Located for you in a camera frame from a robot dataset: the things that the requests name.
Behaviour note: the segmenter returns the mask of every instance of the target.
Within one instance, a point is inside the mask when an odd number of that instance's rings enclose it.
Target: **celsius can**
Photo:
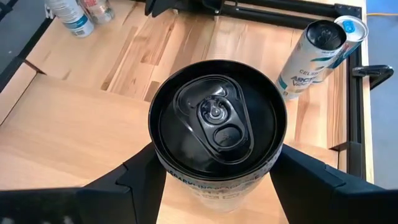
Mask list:
[[[96,24],[107,23],[114,17],[108,0],[81,0],[81,3]]]
[[[207,207],[237,208],[277,160],[287,125],[275,85],[247,65],[189,65],[158,90],[149,132],[169,174]]]
[[[368,36],[369,29],[367,25],[357,17],[353,16],[340,16],[335,20],[335,23],[339,24],[347,35],[347,41],[345,42],[340,53],[336,56],[336,60],[328,66],[321,75],[317,76],[312,83],[317,84],[325,80],[325,78],[339,66],[344,59],[348,58],[354,50],[361,45],[362,41]]]
[[[277,87],[284,99],[299,97],[333,62],[345,41],[343,28],[334,22],[321,20],[309,24],[277,79]]]
[[[45,0],[45,3],[73,35],[86,37],[93,32],[94,24],[76,0]]]

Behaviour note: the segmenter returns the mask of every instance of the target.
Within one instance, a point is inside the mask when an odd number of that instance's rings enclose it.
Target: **cable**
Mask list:
[[[376,12],[376,13],[368,13],[367,16],[398,16],[398,13],[383,13],[383,12]]]

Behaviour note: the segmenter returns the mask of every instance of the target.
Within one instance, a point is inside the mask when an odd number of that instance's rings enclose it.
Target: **black can top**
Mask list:
[[[344,29],[332,21],[312,22],[305,32],[311,44],[322,50],[337,50],[347,40]]]
[[[257,70],[206,61],[177,72],[156,94],[149,126],[158,154],[180,172],[227,179],[264,165],[282,144],[282,97]]]

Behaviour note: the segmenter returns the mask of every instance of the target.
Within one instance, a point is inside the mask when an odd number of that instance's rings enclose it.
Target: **floor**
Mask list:
[[[398,13],[396,0],[368,0],[368,13]],[[387,64],[398,73],[398,17],[368,17],[369,64]],[[395,98],[398,74],[373,89],[371,113],[373,130],[374,181],[388,189],[398,189],[398,98]]]
[[[41,1],[19,0],[14,11],[0,22],[0,34],[7,34],[1,36],[0,71],[21,51],[43,21],[42,7]],[[398,13],[396,0],[367,0],[367,7],[368,12]],[[398,17],[369,17],[368,26],[369,64],[398,68]],[[394,116],[398,112],[398,98],[394,97],[397,84],[398,74],[371,92],[375,183],[388,189],[398,188],[398,150],[395,147],[398,116]]]

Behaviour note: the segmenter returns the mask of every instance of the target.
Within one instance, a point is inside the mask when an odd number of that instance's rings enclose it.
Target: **wooden table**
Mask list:
[[[323,1],[333,4],[334,1]],[[150,142],[147,112],[173,72],[194,62],[226,58],[275,81],[302,30],[167,11],[111,1],[116,18],[84,39],[52,22],[0,93],[0,189],[82,186]],[[362,0],[339,1],[365,7]],[[367,42],[362,44],[368,64]],[[287,103],[285,143],[336,167],[328,148],[346,139],[344,66],[299,100]],[[364,79],[367,180],[373,181],[369,81]],[[159,223],[285,223],[269,175],[230,214],[209,211],[167,176]]]

